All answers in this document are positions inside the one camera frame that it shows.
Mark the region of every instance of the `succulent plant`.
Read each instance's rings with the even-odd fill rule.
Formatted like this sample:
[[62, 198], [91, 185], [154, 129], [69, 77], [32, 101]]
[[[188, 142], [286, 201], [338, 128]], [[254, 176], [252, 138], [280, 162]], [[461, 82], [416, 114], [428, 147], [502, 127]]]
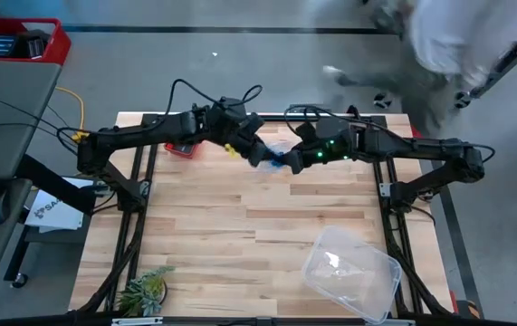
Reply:
[[129, 281], [125, 290], [120, 292], [120, 311], [128, 317], [159, 313], [168, 291], [162, 275], [173, 270], [175, 267], [162, 266]]

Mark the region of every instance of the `red bin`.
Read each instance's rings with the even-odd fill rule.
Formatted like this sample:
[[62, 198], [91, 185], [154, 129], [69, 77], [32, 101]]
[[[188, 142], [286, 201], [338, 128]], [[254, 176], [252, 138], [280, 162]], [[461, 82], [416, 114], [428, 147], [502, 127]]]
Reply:
[[0, 18], [0, 34], [19, 34], [26, 32], [24, 24], [53, 24], [54, 29], [51, 38], [44, 49], [43, 56], [36, 59], [26, 58], [0, 58], [9, 62], [52, 62], [65, 64], [67, 54], [71, 48], [71, 39], [62, 29], [61, 21], [53, 18]]

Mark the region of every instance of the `gray floor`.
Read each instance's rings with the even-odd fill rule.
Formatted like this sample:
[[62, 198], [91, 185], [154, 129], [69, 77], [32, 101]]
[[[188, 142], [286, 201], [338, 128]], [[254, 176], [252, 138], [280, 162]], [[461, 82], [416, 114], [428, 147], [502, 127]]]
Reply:
[[[350, 0], [0, 0], [0, 13], [53, 16], [67, 24], [370, 27], [367, 11]], [[120, 110], [164, 110], [170, 83], [184, 78], [219, 97], [242, 96], [261, 83], [263, 94], [249, 110], [281, 111], [293, 103], [342, 103], [362, 111], [372, 107], [373, 89], [339, 90], [322, 79], [324, 64], [356, 71], [397, 58], [393, 36], [284, 34], [70, 34], [72, 49], [59, 84], [77, 91], [86, 103], [86, 128], [111, 125]], [[174, 110], [204, 103], [179, 89]], [[79, 120], [77, 103], [56, 92], [54, 109], [71, 125]], [[397, 112], [394, 105], [389, 111]], [[60, 123], [51, 112], [45, 118]], [[479, 101], [458, 112], [441, 132], [489, 144], [497, 149], [486, 178], [451, 187], [474, 278], [488, 319], [517, 321], [517, 67]], [[55, 139], [36, 134], [30, 154], [70, 175], [73, 157]], [[437, 234], [450, 288], [463, 288], [441, 206], [433, 204]], [[65, 312], [80, 247], [34, 245], [24, 272], [31, 280], [20, 290], [1, 281], [0, 318]], [[2, 272], [7, 257], [0, 266]]]

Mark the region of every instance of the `clear plastic container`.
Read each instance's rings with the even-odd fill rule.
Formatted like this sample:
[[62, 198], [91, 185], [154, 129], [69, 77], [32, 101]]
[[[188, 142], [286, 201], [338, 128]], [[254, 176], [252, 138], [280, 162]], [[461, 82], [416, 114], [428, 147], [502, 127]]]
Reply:
[[308, 286], [370, 323], [381, 323], [401, 281], [401, 265], [348, 230], [326, 226], [302, 267]]

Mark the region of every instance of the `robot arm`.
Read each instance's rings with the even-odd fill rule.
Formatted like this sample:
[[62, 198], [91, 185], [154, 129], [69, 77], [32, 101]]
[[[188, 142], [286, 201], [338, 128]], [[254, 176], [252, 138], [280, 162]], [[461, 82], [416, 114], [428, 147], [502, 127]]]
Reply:
[[118, 192], [119, 209], [138, 211], [144, 196], [139, 183], [127, 180], [109, 162], [118, 149], [158, 143], [195, 144], [204, 140], [219, 146], [229, 145], [251, 166], [263, 160], [275, 160], [289, 166], [293, 174], [313, 164], [335, 160], [360, 159], [380, 162], [386, 158], [443, 160], [445, 164], [411, 182], [389, 185], [394, 208], [406, 209], [418, 196], [438, 193], [451, 182], [475, 182], [483, 177], [481, 153], [459, 139], [401, 138], [392, 131], [368, 124], [342, 124], [338, 131], [319, 137], [308, 121], [296, 131], [302, 142], [282, 155], [271, 152], [256, 135], [263, 120], [255, 113], [246, 114], [238, 100], [223, 98], [212, 107], [197, 107], [172, 115], [156, 115], [139, 126], [101, 129], [83, 138], [78, 149], [77, 169], [83, 174], [103, 179]]

